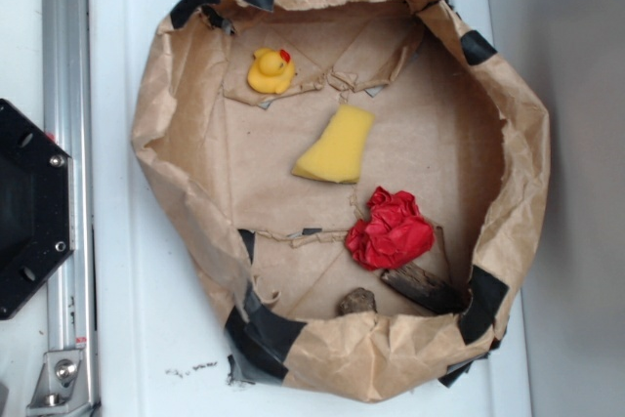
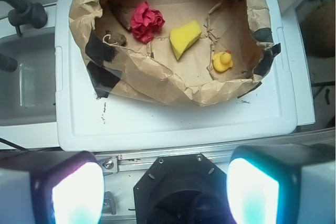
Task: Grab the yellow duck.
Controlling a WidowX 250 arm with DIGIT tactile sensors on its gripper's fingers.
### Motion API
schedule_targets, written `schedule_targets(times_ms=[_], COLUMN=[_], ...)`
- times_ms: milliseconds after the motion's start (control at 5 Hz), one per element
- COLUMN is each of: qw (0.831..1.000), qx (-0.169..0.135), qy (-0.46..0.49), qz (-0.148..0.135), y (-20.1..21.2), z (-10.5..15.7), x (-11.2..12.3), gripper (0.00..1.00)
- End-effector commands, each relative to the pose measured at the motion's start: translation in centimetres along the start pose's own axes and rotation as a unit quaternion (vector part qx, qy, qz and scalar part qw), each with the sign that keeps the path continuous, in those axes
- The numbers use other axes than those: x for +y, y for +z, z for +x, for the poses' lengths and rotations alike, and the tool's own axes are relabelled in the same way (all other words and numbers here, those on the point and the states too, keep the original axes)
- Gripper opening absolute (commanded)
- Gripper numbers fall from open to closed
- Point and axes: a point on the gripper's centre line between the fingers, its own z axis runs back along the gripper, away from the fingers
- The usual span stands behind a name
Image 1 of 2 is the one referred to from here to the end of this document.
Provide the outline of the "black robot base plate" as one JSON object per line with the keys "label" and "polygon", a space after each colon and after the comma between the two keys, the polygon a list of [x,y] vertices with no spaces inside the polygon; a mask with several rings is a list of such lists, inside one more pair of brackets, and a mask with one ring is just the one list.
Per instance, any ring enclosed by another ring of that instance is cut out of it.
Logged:
{"label": "black robot base plate", "polygon": [[1,101],[1,318],[28,302],[72,253],[71,157]]}

